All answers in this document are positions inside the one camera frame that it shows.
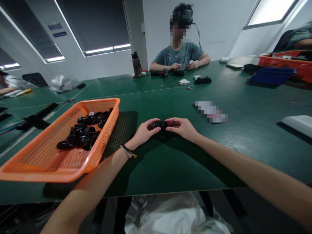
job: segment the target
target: blue plastic crate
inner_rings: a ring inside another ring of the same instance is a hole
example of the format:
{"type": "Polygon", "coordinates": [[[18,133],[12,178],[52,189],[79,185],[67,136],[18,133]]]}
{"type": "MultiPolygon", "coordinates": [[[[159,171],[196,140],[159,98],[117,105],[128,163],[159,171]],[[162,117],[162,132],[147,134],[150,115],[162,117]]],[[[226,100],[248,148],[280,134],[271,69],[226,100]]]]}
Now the blue plastic crate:
{"type": "Polygon", "coordinates": [[[262,68],[255,72],[251,81],[263,84],[281,85],[297,73],[295,68],[262,68]]]}

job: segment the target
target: yellow pen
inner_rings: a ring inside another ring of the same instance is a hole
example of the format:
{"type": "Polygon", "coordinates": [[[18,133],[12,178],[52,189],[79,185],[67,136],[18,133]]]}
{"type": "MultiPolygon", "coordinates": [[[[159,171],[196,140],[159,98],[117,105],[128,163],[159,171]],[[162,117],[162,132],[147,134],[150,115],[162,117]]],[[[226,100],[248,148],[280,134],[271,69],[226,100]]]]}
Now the yellow pen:
{"type": "Polygon", "coordinates": [[[25,93],[29,93],[29,92],[31,92],[31,91],[32,91],[32,89],[25,89],[25,90],[19,92],[19,93],[16,95],[16,97],[21,96],[21,95],[23,95],[23,94],[25,94],[25,93]]]}

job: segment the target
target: plastic bag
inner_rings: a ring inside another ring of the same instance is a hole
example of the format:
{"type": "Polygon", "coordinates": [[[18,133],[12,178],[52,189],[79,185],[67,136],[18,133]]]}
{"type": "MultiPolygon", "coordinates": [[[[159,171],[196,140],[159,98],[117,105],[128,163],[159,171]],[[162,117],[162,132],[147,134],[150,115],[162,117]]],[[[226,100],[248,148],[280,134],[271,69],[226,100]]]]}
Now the plastic bag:
{"type": "Polygon", "coordinates": [[[66,75],[57,75],[51,79],[50,90],[55,94],[60,94],[72,90],[78,80],[66,75]]]}

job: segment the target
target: green table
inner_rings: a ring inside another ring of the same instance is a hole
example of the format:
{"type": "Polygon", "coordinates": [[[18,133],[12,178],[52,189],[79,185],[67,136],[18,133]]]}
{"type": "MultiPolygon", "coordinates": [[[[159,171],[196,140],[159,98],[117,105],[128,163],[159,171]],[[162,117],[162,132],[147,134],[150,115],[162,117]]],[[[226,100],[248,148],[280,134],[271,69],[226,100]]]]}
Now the green table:
{"type": "MultiPolygon", "coordinates": [[[[120,140],[114,135],[129,121],[132,132],[150,118],[165,120],[170,117],[188,118],[202,135],[234,150],[251,156],[281,170],[294,178],[312,181],[311,142],[289,133],[277,125],[286,116],[312,116],[312,92],[287,85],[276,89],[248,85],[251,75],[225,67],[218,61],[195,71],[185,71],[183,79],[191,81],[193,90],[179,86],[180,77],[167,79],[151,77],[132,78],[130,75],[99,78],[87,81],[88,87],[66,94],[54,95],[48,88],[34,90],[17,101],[3,100],[13,106],[9,113],[22,117],[40,109],[49,102],[75,99],[60,104],[48,122],[55,120],[72,104],[88,99],[118,97],[120,116],[103,157],[116,149],[120,140]],[[192,85],[193,75],[208,75],[211,84],[192,85]],[[206,98],[228,114],[229,122],[210,124],[194,109],[195,101],[206,98]]],[[[12,157],[33,137],[34,130],[0,158],[0,165],[12,157]]],[[[0,136],[1,151],[10,147],[16,132],[0,136]]],[[[129,196],[194,190],[243,187],[245,184],[228,169],[197,146],[177,135],[164,132],[152,137],[137,151],[138,157],[129,160],[105,194],[129,196]]],[[[0,204],[49,202],[62,199],[58,185],[0,181],[0,204]]]]}

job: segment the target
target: white wall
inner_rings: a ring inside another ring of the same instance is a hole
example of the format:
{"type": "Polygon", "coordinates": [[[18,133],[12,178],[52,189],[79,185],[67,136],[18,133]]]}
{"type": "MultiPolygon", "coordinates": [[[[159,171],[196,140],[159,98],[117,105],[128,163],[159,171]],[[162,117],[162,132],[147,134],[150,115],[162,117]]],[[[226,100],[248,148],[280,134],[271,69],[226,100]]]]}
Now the white wall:
{"type": "Polygon", "coordinates": [[[312,0],[301,0],[282,24],[243,30],[231,58],[272,52],[284,32],[312,20],[312,0]]]}
{"type": "Polygon", "coordinates": [[[22,67],[22,69],[8,73],[21,76],[39,72],[48,84],[50,77],[59,74],[60,70],[79,81],[127,73],[133,74],[130,49],[84,57],[53,0],[26,0],[26,2],[66,60],[45,64],[10,23],[3,24],[1,22],[0,46],[22,67]],[[47,27],[53,22],[61,23],[67,36],[54,38],[47,27]]]}
{"type": "MultiPolygon", "coordinates": [[[[256,0],[143,0],[147,58],[150,64],[170,44],[169,20],[175,6],[193,4],[193,18],[201,35],[201,46],[212,60],[229,56],[256,0]]],[[[187,39],[198,44],[195,26],[187,39]]]]}
{"type": "Polygon", "coordinates": [[[148,70],[145,34],[141,32],[144,23],[142,0],[123,0],[132,51],[139,54],[143,70],[148,70]]]}

